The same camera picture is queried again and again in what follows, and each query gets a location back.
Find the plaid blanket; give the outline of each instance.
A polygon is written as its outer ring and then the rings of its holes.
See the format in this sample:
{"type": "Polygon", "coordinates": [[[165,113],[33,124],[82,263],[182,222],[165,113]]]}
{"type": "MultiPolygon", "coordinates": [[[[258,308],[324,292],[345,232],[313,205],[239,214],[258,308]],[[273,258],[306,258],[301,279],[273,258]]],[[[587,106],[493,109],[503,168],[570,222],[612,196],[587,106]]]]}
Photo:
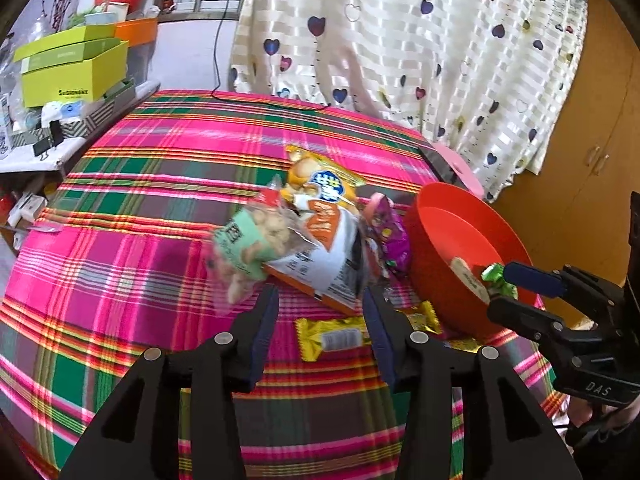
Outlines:
{"type": "MultiPolygon", "coordinates": [[[[30,460],[55,478],[117,381],[149,346],[192,349],[255,299],[216,309],[204,245],[212,224],[289,163],[284,146],[322,153],[409,203],[433,175],[423,141],[383,121],[278,98],[163,91],[92,147],[44,213],[58,234],[32,232],[0,310],[0,408],[30,460]]],[[[370,348],[304,363],[294,322],[337,313],[287,286],[264,377],[236,396],[242,455],[251,478],[393,478],[406,396],[392,396],[370,348]]],[[[400,290],[405,304],[415,301],[400,290]]],[[[514,368],[553,414],[561,396],[532,343],[503,332],[514,368]]],[[[454,392],[452,478],[462,471],[462,400],[454,392]]],[[[191,477],[188,403],[180,467],[191,477]]]]}

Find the curtain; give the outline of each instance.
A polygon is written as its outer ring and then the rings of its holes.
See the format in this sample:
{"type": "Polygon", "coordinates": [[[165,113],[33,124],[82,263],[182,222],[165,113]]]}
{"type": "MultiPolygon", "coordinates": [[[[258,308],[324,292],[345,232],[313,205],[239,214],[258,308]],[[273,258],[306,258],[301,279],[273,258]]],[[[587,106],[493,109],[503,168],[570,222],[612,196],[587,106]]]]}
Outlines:
{"type": "Polygon", "coordinates": [[[230,77],[414,128],[491,202],[542,168],[586,20],[587,0],[244,0],[230,77]]]}

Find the wooden cabinet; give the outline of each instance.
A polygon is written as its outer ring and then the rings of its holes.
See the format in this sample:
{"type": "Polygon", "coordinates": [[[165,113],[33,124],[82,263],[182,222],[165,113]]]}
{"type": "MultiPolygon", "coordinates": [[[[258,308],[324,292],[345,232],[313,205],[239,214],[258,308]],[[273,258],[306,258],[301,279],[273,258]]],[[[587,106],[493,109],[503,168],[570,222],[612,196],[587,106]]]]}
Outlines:
{"type": "MultiPolygon", "coordinates": [[[[629,199],[640,190],[640,52],[607,0],[589,0],[582,59],[539,176],[516,177],[495,209],[543,269],[572,264],[619,283],[629,199]]],[[[568,324],[582,315],[545,301],[568,324]]]]}

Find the gold wrapper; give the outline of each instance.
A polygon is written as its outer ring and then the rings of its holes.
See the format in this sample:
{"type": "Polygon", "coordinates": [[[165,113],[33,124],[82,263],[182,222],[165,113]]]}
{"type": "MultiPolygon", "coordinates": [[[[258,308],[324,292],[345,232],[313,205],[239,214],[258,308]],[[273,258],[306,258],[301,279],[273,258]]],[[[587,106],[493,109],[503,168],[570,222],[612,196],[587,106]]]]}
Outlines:
{"type": "Polygon", "coordinates": [[[464,350],[465,352],[471,352],[473,354],[478,353],[478,350],[482,346],[478,341],[469,337],[467,339],[452,339],[447,341],[451,348],[456,350],[464,350]]]}
{"type": "MultiPolygon", "coordinates": [[[[442,333],[440,322],[428,301],[400,312],[407,316],[414,330],[442,333]]],[[[309,363],[316,362],[322,352],[348,350],[371,344],[367,324],[362,316],[322,321],[303,317],[296,320],[296,331],[300,356],[309,363]]]]}

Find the purple candy wrapper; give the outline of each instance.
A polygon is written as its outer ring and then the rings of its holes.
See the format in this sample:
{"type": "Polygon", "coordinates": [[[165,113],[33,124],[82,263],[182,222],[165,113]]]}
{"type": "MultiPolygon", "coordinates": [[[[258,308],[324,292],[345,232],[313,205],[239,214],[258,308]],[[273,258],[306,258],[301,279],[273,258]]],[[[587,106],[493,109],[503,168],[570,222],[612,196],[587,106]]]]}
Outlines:
{"type": "Polygon", "coordinates": [[[409,237],[404,230],[400,215],[393,210],[386,196],[383,196],[376,206],[371,219],[371,228],[380,242],[388,269],[397,277],[404,277],[409,271],[411,259],[409,237]]]}

